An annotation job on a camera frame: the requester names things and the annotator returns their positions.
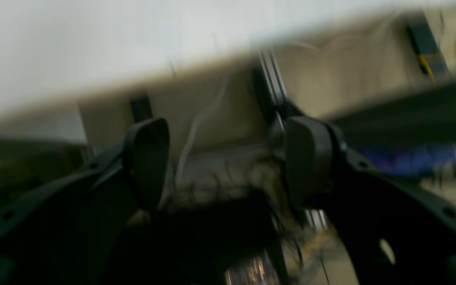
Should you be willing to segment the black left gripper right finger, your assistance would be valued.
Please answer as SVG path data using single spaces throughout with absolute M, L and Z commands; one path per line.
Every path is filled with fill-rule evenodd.
M 361 285 L 456 285 L 456 207 L 383 174 L 340 128 L 306 116 L 284 126 L 293 207 L 323 210 Z

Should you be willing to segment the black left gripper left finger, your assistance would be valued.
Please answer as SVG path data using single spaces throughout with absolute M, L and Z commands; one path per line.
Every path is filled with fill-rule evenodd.
M 146 120 L 73 174 L 1 209 L 0 285 L 97 284 L 129 218 L 158 208 L 169 148 L 167 121 Z

